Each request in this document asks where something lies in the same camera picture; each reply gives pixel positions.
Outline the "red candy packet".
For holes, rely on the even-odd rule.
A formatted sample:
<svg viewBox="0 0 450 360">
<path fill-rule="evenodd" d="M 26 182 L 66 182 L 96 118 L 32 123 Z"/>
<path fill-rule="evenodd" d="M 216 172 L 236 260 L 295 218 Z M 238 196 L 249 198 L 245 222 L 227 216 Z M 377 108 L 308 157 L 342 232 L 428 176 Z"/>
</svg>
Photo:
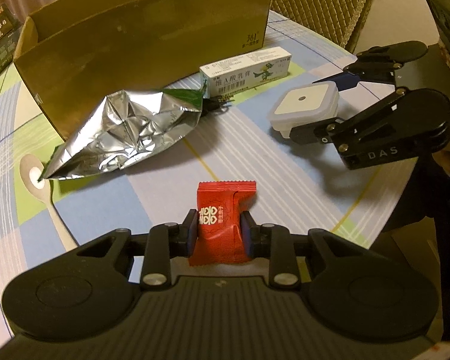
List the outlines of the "red candy packet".
<svg viewBox="0 0 450 360">
<path fill-rule="evenodd" d="M 242 264 L 249 261 L 240 229 L 240 214 L 257 191 L 250 180 L 207 181 L 196 192 L 197 241 L 189 265 Z"/>
</svg>

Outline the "checkered tablecloth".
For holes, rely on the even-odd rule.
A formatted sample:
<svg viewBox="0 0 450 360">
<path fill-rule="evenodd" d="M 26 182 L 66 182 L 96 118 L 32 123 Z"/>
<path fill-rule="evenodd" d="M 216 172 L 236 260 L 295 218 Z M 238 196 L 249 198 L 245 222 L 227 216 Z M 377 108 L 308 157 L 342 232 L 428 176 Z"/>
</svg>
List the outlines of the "checkered tablecloth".
<svg viewBox="0 0 450 360">
<path fill-rule="evenodd" d="M 294 233 L 324 228 L 371 245 L 394 207 L 415 161 L 351 171 L 332 145 L 295 145 L 270 127 L 268 112 L 290 89 L 338 72 L 348 52 L 276 13 L 266 46 L 292 56 L 283 80 L 238 94 L 224 113 L 204 118 L 170 150 L 122 172 L 55 181 L 53 206 L 79 243 L 115 228 L 144 233 L 179 222 L 207 180 L 253 180 L 252 215 Z M 0 300 L 9 281 L 61 254 L 52 210 L 28 192 L 19 174 L 28 154 L 41 161 L 61 139 L 41 114 L 14 66 L 0 74 Z M 0 306 L 0 347 L 10 337 Z"/>
</svg>

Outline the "quilted brown chair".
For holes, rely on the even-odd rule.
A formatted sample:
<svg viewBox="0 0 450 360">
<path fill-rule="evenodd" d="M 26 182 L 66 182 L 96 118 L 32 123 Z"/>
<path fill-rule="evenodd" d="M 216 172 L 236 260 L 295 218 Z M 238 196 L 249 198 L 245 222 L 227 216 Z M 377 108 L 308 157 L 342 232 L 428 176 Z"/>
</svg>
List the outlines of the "quilted brown chair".
<svg viewBox="0 0 450 360">
<path fill-rule="evenodd" d="M 373 0 L 272 0 L 271 9 L 353 52 Z"/>
</svg>

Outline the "white green ointment box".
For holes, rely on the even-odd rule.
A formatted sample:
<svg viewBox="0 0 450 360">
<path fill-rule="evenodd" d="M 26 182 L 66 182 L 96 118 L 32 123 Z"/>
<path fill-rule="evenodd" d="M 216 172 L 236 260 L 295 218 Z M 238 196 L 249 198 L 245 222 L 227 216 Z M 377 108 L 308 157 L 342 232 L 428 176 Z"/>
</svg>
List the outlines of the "white green ointment box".
<svg viewBox="0 0 450 360">
<path fill-rule="evenodd" d="M 292 55 L 277 46 L 200 67 L 206 98 L 227 96 L 286 77 Z"/>
</svg>

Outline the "silver foil bag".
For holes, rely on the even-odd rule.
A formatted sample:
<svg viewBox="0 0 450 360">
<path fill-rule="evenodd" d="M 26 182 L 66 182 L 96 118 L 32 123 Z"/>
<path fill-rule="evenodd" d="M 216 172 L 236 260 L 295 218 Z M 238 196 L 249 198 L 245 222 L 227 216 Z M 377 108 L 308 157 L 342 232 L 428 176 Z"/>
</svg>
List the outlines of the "silver foil bag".
<svg viewBox="0 0 450 360">
<path fill-rule="evenodd" d="M 198 125 L 204 89 L 119 90 L 58 146 L 41 178 L 73 180 L 122 170 L 170 149 Z"/>
</svg>

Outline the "white plastic spoon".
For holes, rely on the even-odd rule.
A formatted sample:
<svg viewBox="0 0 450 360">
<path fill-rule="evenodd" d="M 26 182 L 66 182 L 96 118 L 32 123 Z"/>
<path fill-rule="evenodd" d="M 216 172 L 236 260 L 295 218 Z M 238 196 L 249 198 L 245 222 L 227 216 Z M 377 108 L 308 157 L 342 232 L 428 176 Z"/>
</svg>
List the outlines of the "white plastic spoon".
<svg viewBox="0 0 450 360">
<path fill-rule="evenodd" d="M 73 250 L 78 243 L 53 204 L 53 187 L 49 180 L 41 178 L 43 170 L 44 165 L 33 154 L 26 154 L 20 160 L 19 173 L 25 188 L 45 205 L 65 251 Z"/>
</svg>

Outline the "brown cardboard box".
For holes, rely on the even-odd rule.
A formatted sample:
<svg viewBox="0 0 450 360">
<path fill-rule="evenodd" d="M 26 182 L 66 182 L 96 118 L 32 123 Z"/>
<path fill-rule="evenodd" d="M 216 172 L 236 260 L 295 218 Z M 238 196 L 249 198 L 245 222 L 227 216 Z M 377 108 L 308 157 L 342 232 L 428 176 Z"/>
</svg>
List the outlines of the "brown cardboard box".
<svg viewBox="0 0 450 360">
<path fill-rule="evenodd" d="M 14 63 L 63 138 L 108 94 L 160 89 L 262 47 L 271 0 L 57 0 L 31 13 Z"/>
</svg>

